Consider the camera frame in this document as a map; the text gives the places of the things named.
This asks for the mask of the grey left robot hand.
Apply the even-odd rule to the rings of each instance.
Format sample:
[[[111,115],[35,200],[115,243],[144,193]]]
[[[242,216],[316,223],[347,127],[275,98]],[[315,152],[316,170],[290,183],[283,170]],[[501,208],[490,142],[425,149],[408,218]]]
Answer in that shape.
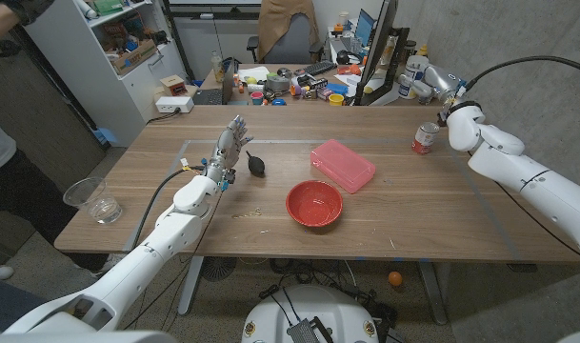
[[[252,136],[246,135],[247,131],[247,124],[242,116],[237,115],[229,122],[214,145],[209,164],[206,166],[206,177],[216,183],[223,181],[226,172],[237,163],[242,148],[253,139]]]

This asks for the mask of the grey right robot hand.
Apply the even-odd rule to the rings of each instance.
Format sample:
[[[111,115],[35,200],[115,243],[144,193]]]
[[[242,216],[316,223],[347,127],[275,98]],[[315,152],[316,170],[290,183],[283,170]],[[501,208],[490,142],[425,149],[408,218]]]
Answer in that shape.
[[[429,103],[433,98],[448,104],[456,98],[462,79],[440,67],[431,64],[412,64],[398,76],[401,94],[418,98]]]

